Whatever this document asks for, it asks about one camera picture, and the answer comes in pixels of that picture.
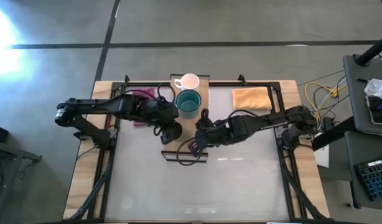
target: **black keyboard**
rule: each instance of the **black keyboard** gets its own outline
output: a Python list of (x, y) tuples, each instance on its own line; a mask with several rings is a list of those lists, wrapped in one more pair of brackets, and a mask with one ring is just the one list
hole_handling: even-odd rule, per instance
[(382, 198), (382, 159), (355, 165), (357, 176), (372, 201)]

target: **gray floor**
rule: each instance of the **gray floor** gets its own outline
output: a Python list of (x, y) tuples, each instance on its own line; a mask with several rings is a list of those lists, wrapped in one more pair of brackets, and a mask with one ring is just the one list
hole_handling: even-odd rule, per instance
[[(0, 0), (0, 45), (103, 43), (114, 0)], [(112, 42), (376, 40), (382, 37), (379, 0), (175, 1), (122, 0)], [(292, 79), (302, 83), (342, 70), (342, 56), (368, 45), (323, 47), (200, 47), (110, 49), (102, 80), (166, 80), (198, 73), (214, 80)], [(90, 97), (101, 49), (0, 49), (0, 126), (10, 144), (42, 154), (17, 180), (5, 223), (60, 220), (79, 142), (54, 123), (55, 107)], [(342, 74), (319, 82), (334, 86)], [(299, 93), (303, 104), (303, 86)], [(322, 99), (324, 93), (317, 95)], [(351, 115), (350, 102), (333, 110)], [(382, 211), (344, 207), (348, 184), (322, 179), (337, 220), (382, 223)]]

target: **pink cloth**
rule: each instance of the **pink cloth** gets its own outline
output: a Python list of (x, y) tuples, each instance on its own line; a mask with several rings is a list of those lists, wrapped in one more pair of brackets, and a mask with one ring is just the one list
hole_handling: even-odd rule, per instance
[[(153, 88), (146, 88), (146, 89), (139, 89), (139, 90), (145, 91), (145, 92), (151, 94), (152, 96), (155, 96), (155, 91)], [(137, 95), (137, 96), (145, 96), (149, 99), (149, 101), (153, 100), (148, 94), (142, 93), (140, 91), (134, 91), (133, 94)], [(140, 127), (140, 126), (145, 126), (145, 125), (147, 125), (147, 124), (142, 123), (142, 122), (137, 122), (137, 121), (133, 122), (134, 127)]]

